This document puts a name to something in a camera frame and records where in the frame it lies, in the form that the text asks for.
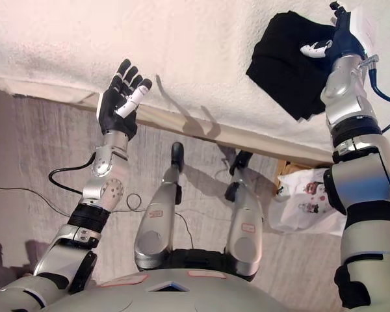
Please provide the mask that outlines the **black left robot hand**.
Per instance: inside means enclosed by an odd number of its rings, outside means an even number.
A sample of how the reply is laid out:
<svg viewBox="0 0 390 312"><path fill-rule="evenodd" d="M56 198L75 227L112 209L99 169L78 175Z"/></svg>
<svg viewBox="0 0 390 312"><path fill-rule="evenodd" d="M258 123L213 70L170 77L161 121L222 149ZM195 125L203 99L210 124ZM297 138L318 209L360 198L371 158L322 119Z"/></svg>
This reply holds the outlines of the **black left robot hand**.
<svg viewBox="0 0 390 312"><path fill-rule="evenodd" d="M99 95L96 115L101 132L119 131L131 140L137 133L136 111L151 87L151 80L143 78L130 60L123 60L109 87Z"/></svg>

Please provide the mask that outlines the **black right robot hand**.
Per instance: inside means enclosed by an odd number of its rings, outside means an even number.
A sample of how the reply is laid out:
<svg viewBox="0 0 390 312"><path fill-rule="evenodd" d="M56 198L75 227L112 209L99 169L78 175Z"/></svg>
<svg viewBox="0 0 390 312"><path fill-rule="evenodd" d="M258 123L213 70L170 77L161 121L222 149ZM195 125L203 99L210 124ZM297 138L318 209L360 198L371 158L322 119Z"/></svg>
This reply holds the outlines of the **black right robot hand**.
<svg viewBox="0 0 390 312"><path fill-rule="evenodd" d="M302 45L303 55L313 58L328 58L331 62L345 55L359 55L362 60L372 49L372 29L361 6L347 10L341 2L330 3L335 20L332 38L313 44Z"/></svg>

